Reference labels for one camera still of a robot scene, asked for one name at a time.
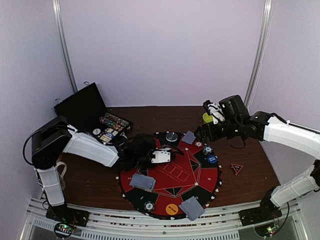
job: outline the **white backdrop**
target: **white backdrop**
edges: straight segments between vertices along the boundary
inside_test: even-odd
[[[264,0],[63,0],[79,89],[96,82],[108,106],[184,106],[243,98]]]

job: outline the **dark brown table top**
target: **dark brown table top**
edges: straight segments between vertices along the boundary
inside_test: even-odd
[[[199,106],[118,107],[109,111],[134,123],[130,136],[162,131],[194,131],[202,124],[204,113]],[[226,139],[209,145],[218,156],[223,180],[220,192],[210,207],[257,201],[268,189],[279,185],[259,141],[248,139],[243,149],[231,148]],[[115,170],[73,154],[65,154],[62,160],[67,164],[64,193],[68,203],[105,209],[134,209],[121,196]],[[230,163],[244,166],[239,176],[235,176]]]

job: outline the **red triangle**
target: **red triangle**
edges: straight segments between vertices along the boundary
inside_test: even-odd
[[[239,175],[241,169],[242,169],[244,166],[230,163],[230,167],[234,170],[235,175]]]

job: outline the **black poker chip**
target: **black poker chip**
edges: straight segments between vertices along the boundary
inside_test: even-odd
[[[152,201],[146,201],[144,203],[144,210],[152,212],[155,209],[155,204]]]

